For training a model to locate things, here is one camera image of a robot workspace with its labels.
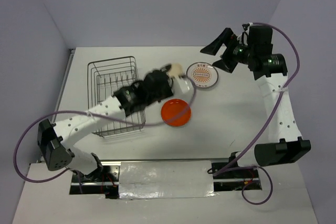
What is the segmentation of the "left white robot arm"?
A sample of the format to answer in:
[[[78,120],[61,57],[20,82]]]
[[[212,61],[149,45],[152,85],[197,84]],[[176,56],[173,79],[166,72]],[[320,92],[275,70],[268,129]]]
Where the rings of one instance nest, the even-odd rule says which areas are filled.
[[[82,138],[108,124],[110,118],[124,120],[144,110],[154,102],[170,98],[178,75],[172,71],[153,70],[143,80],[121,87],[106,100],[80,115],[51,123],[45,119],[38,126],[38,146],[49,171],[69,168],[98,181],[103,174],[100,159],[86,153],[75,144]]]

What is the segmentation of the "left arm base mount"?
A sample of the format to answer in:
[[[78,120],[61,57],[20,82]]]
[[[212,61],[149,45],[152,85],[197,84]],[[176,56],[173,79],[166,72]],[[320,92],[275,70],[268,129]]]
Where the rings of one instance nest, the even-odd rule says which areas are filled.
[[[107,199],[119,199],[119,178],[121,163],[103,162],[103,170],[95,178],[73,172],[70,195],[99,195]]]

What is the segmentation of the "orange sunburst plate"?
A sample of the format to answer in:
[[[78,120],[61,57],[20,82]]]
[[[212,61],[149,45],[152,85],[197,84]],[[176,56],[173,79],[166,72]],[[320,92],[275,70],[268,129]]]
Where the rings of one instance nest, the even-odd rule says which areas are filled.
[[[209,89],[214,87],[218,80],[218,71],[206,62],[195,62],[186,71],[186,75],[192,79],[197,88]]]

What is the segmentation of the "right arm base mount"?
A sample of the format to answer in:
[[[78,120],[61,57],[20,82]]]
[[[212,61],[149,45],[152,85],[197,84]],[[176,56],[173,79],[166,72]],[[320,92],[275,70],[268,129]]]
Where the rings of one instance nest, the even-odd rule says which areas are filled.
[[[258,171],[255,168],[244,168],[238,169],[238,164],[235,162],[232,166],[226,169],[223,173],[219,175],[214,175],[220,169],[225,167],[229,162],[231,162],[237,155],[237,152],[231,153],[227,162],[214,162],[211,164],[211,168],[207,171],[211,174],[214,179],[237,179],[238,182],[252,182],[255,178],[259,177]]]

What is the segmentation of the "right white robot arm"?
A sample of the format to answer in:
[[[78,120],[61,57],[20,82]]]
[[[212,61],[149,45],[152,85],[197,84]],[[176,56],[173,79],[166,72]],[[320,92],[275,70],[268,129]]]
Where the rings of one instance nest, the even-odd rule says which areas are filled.
[[[311,150],[310,141],[305,140],[298,129],[288,90],[298,71],[288,75],[285,57],[272,51],[272,34],[279,28],[248,23],[243,29],[237,36],[231,28],[225,28],[212,43],[201,49],[201,53],[214,56],[225,46],[213,67],[228,73],[233,73],[240,63],[248,67],[261,91],[267,120],[242,151],[232,153],[225,167],[211,170],[214,176],[229,171],[233,177],[240,177],[249,166],[294,163]]]

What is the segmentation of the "cream plate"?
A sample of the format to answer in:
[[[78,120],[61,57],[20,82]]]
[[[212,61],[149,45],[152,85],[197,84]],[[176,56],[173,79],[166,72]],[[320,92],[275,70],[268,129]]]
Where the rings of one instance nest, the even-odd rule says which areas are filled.
[[[183,67],[179,63],[168,64],[166,67],[166,74],[169,77],[181,77],[184,75]]]

